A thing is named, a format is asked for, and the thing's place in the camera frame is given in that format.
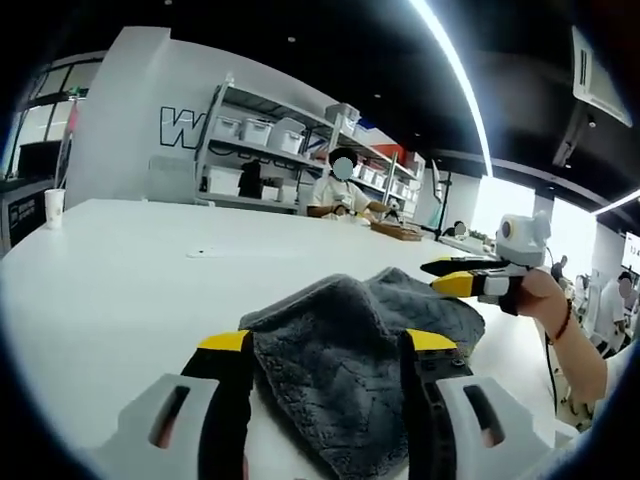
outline air conditioner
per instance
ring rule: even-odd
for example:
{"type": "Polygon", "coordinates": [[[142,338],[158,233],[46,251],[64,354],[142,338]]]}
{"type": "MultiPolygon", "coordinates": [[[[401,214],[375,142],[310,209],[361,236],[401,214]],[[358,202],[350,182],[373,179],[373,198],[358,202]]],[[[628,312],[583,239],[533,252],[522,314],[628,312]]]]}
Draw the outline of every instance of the air conditioner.
{"type": "Polygon", "coordinates": [[[609,73],[596,59],[587,39],[576,27],[572,30],[573,95],[631,127],[631,115],[618,96],[609,73]]]}

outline wooden tray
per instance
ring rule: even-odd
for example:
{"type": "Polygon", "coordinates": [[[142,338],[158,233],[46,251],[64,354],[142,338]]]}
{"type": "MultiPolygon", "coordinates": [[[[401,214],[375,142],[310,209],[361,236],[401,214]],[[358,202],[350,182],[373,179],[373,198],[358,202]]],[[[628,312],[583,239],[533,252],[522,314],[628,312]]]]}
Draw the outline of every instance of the wooden tray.
{"type": "Polygon", "coordinates": [[[419,242],[422,240],[422,235],[409,230],[408,228],[402,228],[397,225],[384,225],[382,223],[371,222],[371,230],[374,232],[384,233],[390,237],[403,240],[405,242],[419,242]]]}

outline ceiling light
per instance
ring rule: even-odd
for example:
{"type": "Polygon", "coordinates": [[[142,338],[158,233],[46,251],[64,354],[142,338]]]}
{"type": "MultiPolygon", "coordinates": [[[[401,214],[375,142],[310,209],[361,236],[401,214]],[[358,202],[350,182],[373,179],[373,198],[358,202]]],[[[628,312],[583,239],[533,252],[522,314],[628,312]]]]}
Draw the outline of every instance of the ceiling light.
{"type": "Polygon", "coordinates": [[[625,203],[629,203],[630,201],[635,200],[638,197],[640,197],[640,190],[636,190],[635,192],[630,193],[626,197],[622,197],[620,200],[616,200],[615,202],[610,203],[606,207],[602,207],[599,210],[591,212],[591,214],[600,215],[601,213],[608,212],[609,210],[613,210],[614,208],[618,208],[619,206],[624,205],[625,203]]]}
{"type": "Polygon", "coordinates": [[[440,47],[444,51],[447,60],[449,60],[451,68],[453,68],[453,72],[455,73],[458,82],[462,87],[464,96],[466,97],[469,108],[471,109],[473,121],[476,124],[476,130],[478,131],[478,137],[480,139],[480,148],[482,149],[482,156],[484,157],[484,163],[487,169],[487,176],[493,177],[493,168],[491,167],[491,154],[489,153],[489,141],[487,140],[487,133],[485,132],[484,124],[482,123],[480,107],[478,106],[476,97],[473,94],[471,82],[469,81],[469,78],[464,71],[464,67],[462,66],[460,57],[458,57],[456,49],[453,47],[453,44],[451,43],[447,32],[445,32],[442,24],[438,20],[438,17],[435,16],[429,5],[426,4],[425,0],[409,0],[409,2],[422,17],[424,23],[427,24],[427,27],[429,27],[429,30],[431,30],[431,33],[436,38],[437,42],[440,44],[440,47]]]}

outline paper cup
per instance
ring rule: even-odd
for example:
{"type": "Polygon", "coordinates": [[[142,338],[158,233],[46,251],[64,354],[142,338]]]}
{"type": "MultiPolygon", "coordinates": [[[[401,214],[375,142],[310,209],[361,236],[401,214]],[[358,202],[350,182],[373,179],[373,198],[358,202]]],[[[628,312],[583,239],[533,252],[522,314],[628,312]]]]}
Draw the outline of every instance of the paper cup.
{"type": "Polygon", "coordinates": [[[47,215],[47,228],[56,230],[62,227],[64,208],[64,189],[52,188],[44,192],[44,209],[47,215]]]}

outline person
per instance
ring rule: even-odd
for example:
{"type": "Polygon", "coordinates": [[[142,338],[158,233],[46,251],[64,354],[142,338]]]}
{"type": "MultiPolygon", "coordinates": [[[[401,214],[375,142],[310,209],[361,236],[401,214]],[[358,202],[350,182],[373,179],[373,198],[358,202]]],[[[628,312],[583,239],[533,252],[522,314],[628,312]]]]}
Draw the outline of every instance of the person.
{"type": "Polygon", "coordinates": [[[602,337],[596,345],[605,358],[615,353],[624,338],[624,302],[631,295],[631,274],[622,272],[617,280],[610,280],[600,294],[600,306],[593,331],[602,337]]]}
{"type": "MultiPolygon", "coordinates": [[[[628,275],[623,272],[620,277],[628,278],[624,273],[628,275]]],[[[540,322],[572,394],[586,403],[609,396],[629,362],[635,342],[604,359],[583,333],[558,283],[542,270],[534,269],[525,275],[518,295],[518,313],[540,322]]]]}
{"type": "Polygon", "coordinates": [[[334,164],[338,159],[351,160],[352,168],[358,163],[358,155],[351,148],[336,148],[329,154],[331,172],[329,176],[319,178],[313,187],[311,201],[307,207],[307,215],[316,218],[338,220],[349,213],[349,210],[367,216],[367,210],[386,213],[390,210],[385,204],[369,199],[360,188],[348,181],[349,176],[334,172],[334,164]]]}
{"type": "Polygon", "coordinates": [[[558,263],[554,263],[551,267],[551,276],[556,282],[560,283],[560,279],[564,278],[562,269],[567,266],[568,261],[569,259],[567,256],[563,255],[560,261],[558,263]]]}
{"type": "Polygon", "coordinates": [[[453,224],[453,227],[449,227],[444,231],[442,236],[443,237],[455,237],[457,235],[464,235],[466,231],[467,231],[467,226],[464,224],[464,222],[462,222],[460,220],[457,220],[453,224]]]}

